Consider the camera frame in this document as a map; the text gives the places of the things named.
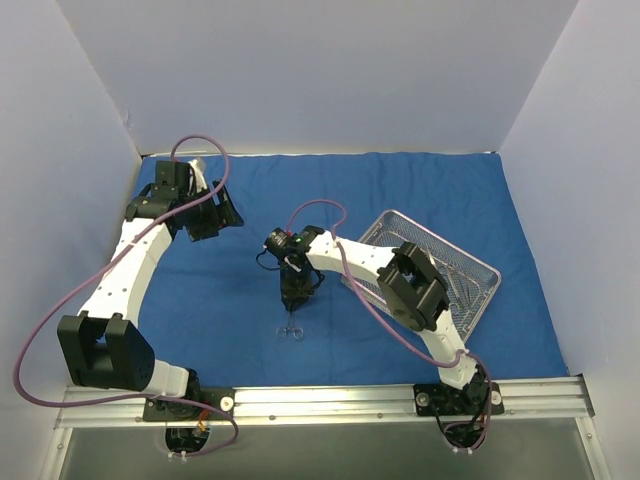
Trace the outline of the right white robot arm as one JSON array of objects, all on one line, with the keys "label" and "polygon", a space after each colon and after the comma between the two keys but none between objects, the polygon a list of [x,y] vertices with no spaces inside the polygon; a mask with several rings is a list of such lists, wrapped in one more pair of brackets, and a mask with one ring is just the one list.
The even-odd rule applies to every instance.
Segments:
[{"label": "right white robot arm", "polygon": [[[492,399],[487,368],[466,348],[454,326],[445,280],[416,244],[375,247],[307,226],[298,234],[274,229],[264,242],[264,251],[277,260],[281,302],[288,313],[311,298],[326,272],[339,273],[390,335],[437,368],[450,409],[464,413]],[[362,282],[378,286],[393,320],[416,334],[425,351],[410,344],[381,317],[358,286]]]}]

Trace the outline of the steel forceps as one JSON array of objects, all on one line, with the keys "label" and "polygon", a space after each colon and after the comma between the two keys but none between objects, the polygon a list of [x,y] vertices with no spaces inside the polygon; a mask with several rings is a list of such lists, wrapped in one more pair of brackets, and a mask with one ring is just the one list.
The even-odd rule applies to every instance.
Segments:
[{"label": "steel forceps", "polygon": [[296,323],[293,312],[287,314],[287,323],[276,329],[276,335],[282,339],[289,336],[296,341],[302,341],[304,339],[304,330]]},{"label": "steel forceps", "polygon": [[464,305],[465,307],[469,307],[471,303],[469,290],[466,287],[466,284],[460,279],[456,271],[449,266],[446,267],[446,275],[458,303],[460,305]]}]

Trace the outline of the blue surgical wrap cloth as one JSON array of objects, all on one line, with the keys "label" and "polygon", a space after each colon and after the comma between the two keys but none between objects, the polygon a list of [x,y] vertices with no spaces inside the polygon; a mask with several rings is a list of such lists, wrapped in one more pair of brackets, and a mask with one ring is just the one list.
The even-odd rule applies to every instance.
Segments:
[{"label": "blue surgical wrap cloth", "polygon": [[274,259],[277,227],[335,228],[358,239],[397,210],[501,274],[467,342],[496,379],[560,377],[567,368],[538,272],[495,154],[420,153],[207,159],[225,178],[244,226],[191,242],[179,233],[141,305],[156,357],[194,369],[207,386],[431,383],[436,369],[390,335],[336,274],[287,323]]}]

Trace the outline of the metal mesh instrument tray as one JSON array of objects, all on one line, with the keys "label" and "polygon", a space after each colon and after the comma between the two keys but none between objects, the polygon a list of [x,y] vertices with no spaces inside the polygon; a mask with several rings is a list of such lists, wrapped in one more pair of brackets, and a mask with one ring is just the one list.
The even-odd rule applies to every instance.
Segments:
[{"label": "metal mesh instrument tray", "polygon": [[[358,241],[373,247],[399,247],[407,241],[429,254],[446,281],[453,323],[464,342],[469,340],[501,284],[501,274],[497,269],[397,210],[383,211]],[[455,270],[466,284],[471,303],[469,307],[458,303],[446,275],[447,266]]]}]

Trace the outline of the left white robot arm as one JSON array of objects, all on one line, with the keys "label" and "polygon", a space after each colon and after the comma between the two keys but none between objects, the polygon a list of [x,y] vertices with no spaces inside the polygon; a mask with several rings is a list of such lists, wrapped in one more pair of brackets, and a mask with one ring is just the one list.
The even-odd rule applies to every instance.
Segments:
[{"label": "left white robot arm", "polygon": [[156,357],[138,329],[141,305],[157,265],[184,230],[193,242],[244,221],[220,180],[207,181],[205,162],[159,161],[155,179],[127,205],[113,264],[57,336],[74,385],[166,397],[179,419],[202,405],[197,374]]}]

